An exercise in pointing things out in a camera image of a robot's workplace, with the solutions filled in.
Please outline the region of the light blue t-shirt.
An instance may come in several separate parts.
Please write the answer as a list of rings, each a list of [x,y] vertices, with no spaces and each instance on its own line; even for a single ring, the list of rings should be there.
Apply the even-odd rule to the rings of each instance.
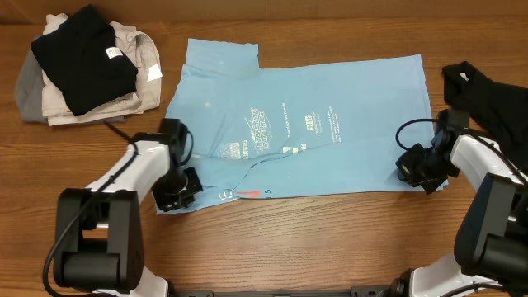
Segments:
[[[434,135],[420,55],[261,68],[255,44],[191,39],[167,116],[193,134],[203,191],[238,199],[406,191],[396,160]]]

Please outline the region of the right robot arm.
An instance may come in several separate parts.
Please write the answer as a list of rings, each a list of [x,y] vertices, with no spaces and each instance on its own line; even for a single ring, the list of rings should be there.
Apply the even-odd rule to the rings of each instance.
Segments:
[[[428,148],[406,148],[398,177],[431,194],[464,174],[475,197],[455,237],[453,252],[396,278],[384,296],[466,296],[497,290],[527,294],[527,178],[496,142],[469,128],[469,116],[440,111]]]

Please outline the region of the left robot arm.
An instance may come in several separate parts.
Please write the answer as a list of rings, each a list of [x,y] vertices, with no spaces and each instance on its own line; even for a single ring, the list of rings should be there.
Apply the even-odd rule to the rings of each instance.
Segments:
[[[67,188],[57,205],[55,240],[42,269],[42,283],[72,288],[79,296],[174,296],[171,281],[144,264],[139,207],[147,194],[163,212],[185,209],[201,192],[189,166],[192,133],[179,119],[164,118],[155,133],[128,136],[125,155],[85,188]]]

